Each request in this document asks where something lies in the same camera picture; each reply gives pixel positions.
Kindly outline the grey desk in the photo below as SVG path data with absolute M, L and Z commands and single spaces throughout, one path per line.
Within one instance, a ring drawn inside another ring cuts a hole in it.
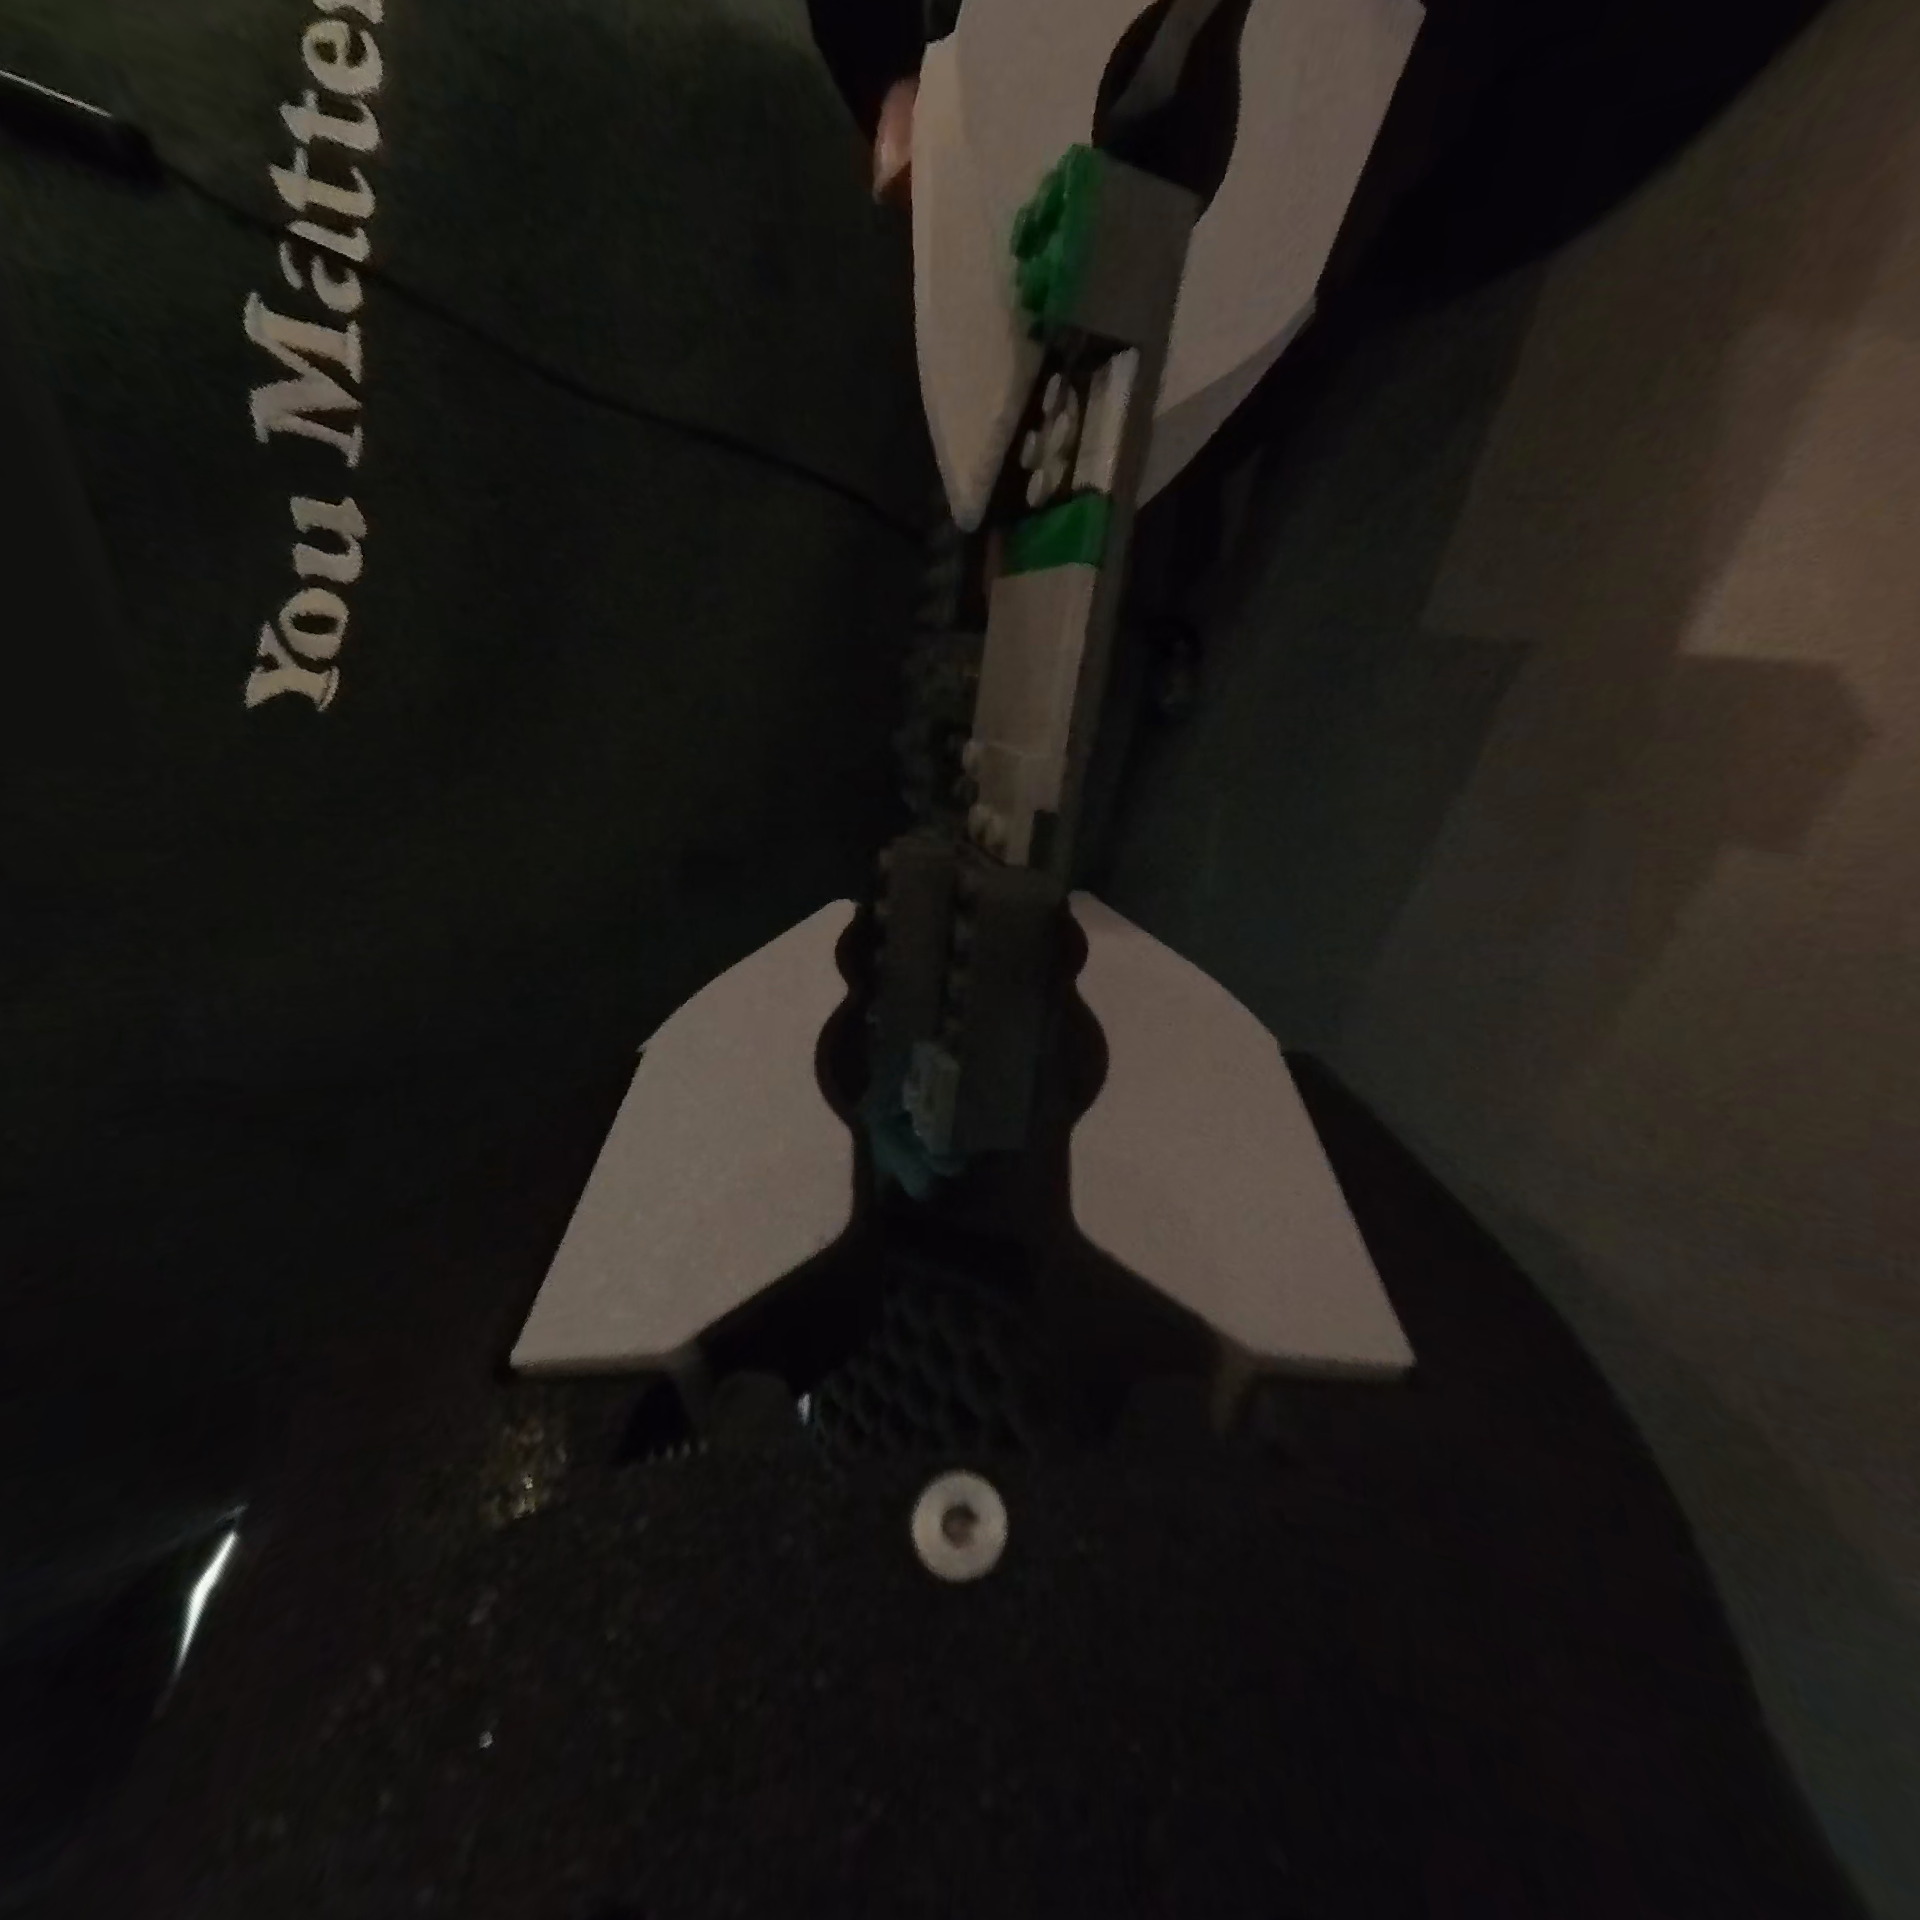
M 1915 1666 L 1915 5 L 1239 417 L 1111 899 L 1570 1308 L 1759 1640 Z

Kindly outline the grey green toy brick model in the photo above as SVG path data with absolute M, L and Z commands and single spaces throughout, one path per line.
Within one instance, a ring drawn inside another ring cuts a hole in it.
M 1206 1323 L 1096 1245 L 1073 1146 L 1116 1091 L 1084 864 L 1137 492 L 1195 195 L 1071 147 L 1014 219 L 1014 443 L 918 634 L 911 832 L 881 855 L 862 1130 L 886 1283 L 824 1393 L 857 1453 L 1043 1452 L 1200 1376 Z

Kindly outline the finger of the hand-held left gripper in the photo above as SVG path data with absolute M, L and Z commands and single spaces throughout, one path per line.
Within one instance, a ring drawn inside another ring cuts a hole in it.
M 1148 5 L 963 5 L 924 56 L 918 107 L 919 392 L 946 507 L 974 531 L 1025 432 L 1040 344 L 1023 311 L 1014 231 L 1049 170 L 1090 144 L 1098 89 Z M 1138 351 L 1111 498 L 1132 529 L 1162 384 L 1162 187 L 1096 179 L 1090 256 L 1068 272 L 1071 329 Z
M 1394 99 L 1420 2 L 1252 2 L 1227 175 L 1194 229 L 1152 432 L 1183 474 L 1313 315 Z

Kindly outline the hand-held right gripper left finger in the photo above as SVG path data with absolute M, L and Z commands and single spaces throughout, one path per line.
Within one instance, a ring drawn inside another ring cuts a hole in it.
M 831 901 L 642 1044 L 514 1338 L 516 1376 L 684 1373 L 737 1311 L 846 1236 L 856 1141 L 818 1057 L 856 919 Z

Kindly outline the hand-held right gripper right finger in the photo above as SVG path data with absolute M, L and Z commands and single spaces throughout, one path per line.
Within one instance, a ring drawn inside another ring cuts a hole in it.
M 1409 1332 L 1279 1039 L 1113 908 L 1071 906 L 1106 1044 L 1071 1137 L 1074 1228 L 1249 1370 L 1406 1379 Z

